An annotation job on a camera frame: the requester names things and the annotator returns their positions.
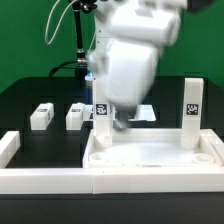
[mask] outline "green screen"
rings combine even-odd
[[[72,10],[65,15],[55,41],[45,44],[45,27],[55,0],[1,0],[0,92],[24,77],[47,77],[51,68],[76,58]],[[68,5],[61,0],[52,18],[50,35]],[[160,76],[204,76],[224,88],[224,1],[216,1],[200,14],[182,14],[177,43],[166,48],[159,62]],[[94,33],[93,13],[82,13],[84,48]],[[62,70],[56,76],[73,76]]]

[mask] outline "white cube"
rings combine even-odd
[[[81,130],[85,104],[72,104],[66,116],[66,130]]]
[[[31,130],[46,130],[53,117],[54,105],[40,104],[30,117]]]

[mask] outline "small white block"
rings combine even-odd
[[[0,140],[0,168],[5,168],[20,147],[18,131],[8,131]]]
[[[199,144],[203,79],[185,79],[181,146],[195,149]]]
[[[85,104],[72,104],[66,116],[66,130],[81,130]]]
[[[30,117],[31,130],[46,130],[53,117],[54,105],[40,104]]]

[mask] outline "black tabletop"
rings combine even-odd
[[[201,128],[224,140],[224,91],[204,79]],[[133,128],[180,128],[184,77],[157,77],[143,101],[157,120]],[[46,131],[31,131],[29,117],[40,103],[54,104]],[[91,104],[91,89],[75,78],[25,78],[0,94],[0,137],[19,130],[21,147],[10,168],[81,167],[91,122],[66,131],[72,103]],[[222,223],[224,193],[109,195],[0,195],[0,223]]]

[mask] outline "white post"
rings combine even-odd
[[[112,146],[113,110],[104,96],[103,88],[103,77],[93,81],[93,130],[97,148]]]
[[[203,87],[203,79],[185,79],[181,146],[186,149],[199,146]]]

